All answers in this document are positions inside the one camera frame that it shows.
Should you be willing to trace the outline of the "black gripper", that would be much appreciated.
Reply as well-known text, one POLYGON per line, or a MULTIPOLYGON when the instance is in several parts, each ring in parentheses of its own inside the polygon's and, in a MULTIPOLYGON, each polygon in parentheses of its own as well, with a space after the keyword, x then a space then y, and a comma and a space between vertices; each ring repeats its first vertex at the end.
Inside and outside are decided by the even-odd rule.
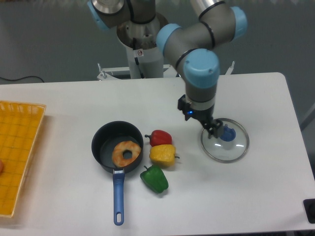
POLYGON ((203 134, 207 139, 211 139, 212 136, 219 138, 223 135, 223 122, 220 119, 213 121, 213 112, 214 106, 202 111, 195 109, 188 111, 190 117, 198 120, 202 124, 203 134))

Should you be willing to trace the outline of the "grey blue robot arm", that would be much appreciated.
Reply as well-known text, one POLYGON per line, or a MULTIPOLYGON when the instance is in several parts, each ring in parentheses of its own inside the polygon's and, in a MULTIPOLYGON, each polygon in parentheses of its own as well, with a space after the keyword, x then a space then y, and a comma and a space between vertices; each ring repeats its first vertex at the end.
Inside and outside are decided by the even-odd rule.
POLYGON ((159 78, 168 60, 186 84, 178 109, 186 119, 198 120, 209 137, 223 135, 223 122, 213 118, 220 75, 213 49, 246 33, 243 10, 222 0, 193 0, 198 22, 184 29, 168 23, 153 0, 90 0, 87 5, 99 28, 116 29, 131 78, 159 78))

